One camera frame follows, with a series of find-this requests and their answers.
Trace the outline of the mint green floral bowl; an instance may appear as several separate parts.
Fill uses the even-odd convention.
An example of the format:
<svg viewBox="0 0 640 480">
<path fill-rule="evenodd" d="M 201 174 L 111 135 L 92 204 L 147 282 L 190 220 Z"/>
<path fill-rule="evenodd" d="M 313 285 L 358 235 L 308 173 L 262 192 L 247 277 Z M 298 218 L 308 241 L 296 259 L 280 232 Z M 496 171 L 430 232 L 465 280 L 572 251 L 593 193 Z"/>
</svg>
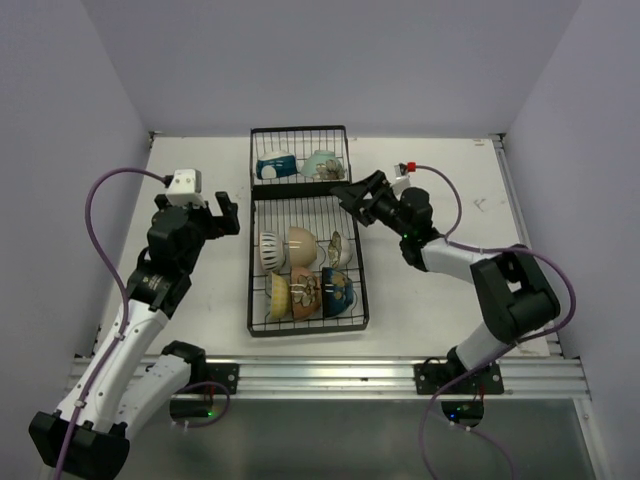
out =
<svg viewBox="0 0 640 480">
<path fill-rule="evenodd" d="M 342 160 L 329 150 L 315 150 L 304 161 L 300 173 L 321 181 L 340 181 L 346 178 Z"/>
</svg>

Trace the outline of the teal white dotted bowl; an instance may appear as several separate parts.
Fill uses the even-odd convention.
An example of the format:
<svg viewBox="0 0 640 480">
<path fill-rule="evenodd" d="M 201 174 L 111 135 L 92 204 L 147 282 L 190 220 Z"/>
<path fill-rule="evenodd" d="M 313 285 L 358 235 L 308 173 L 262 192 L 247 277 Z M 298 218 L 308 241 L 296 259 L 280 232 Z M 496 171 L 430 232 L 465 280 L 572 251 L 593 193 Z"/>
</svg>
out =
<svg viewBox="0 0 640 480">
<path fill-rule="evenodd" d="M 284 150 L 266 152 L 256 162 L 256 177 L 259 180 L 289 177 L 297 172 L 296 156 Z"/>
</svg>

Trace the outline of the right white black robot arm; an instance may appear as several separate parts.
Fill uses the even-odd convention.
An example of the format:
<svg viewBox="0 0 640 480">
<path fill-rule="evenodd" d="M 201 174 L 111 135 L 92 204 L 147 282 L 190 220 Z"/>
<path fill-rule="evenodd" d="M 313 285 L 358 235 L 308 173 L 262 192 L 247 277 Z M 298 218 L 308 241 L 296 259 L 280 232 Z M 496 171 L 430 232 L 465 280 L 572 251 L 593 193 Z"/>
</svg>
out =
<svg viewBox="0 0 640 480">
<path fill-rule="evenodd" d="M 470 391 L 481 380 L 479 366 L 499 358 L 561 313 L 556 293 L 528 249 L 516 245 L 490 252 L 455 245 L 433 225 L 426 190 L 401 188 L 376 171 L 359 182 L 332 188 L 331 194 L 362 225 L 379 221 L 397 233 L 408 265 L 474 287 L 482 323 L 448 352 L 445 363 L 424 364 L 423 375 L 434 384 Z"/>
</svg>

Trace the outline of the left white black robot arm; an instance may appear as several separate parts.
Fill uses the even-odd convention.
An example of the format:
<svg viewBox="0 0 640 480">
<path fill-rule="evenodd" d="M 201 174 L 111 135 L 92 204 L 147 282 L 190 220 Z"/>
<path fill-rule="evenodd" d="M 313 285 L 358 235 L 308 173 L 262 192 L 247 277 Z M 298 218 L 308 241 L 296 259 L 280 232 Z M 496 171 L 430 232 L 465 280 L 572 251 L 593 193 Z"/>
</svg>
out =
<svg viewBox="0 0 640 480">
<path fill-rule="evenodd" d="M 181 341 L 166 345 L 142 378 L 134 378 L 189 290 L 205 243 L 240 231 L 237 204 L 224 192 L 215 198 L 218 216 L 206 203 L 174 205 L 167 195 L 156 196 L 147 245 L 108 336 L 56 409 L 36 413 L 29 425 L 38 453 L 56 477 L 113 479 L 133 438 L 173 394 L 230 393 L 210 376 L 205 351 Z"/>
</svg>

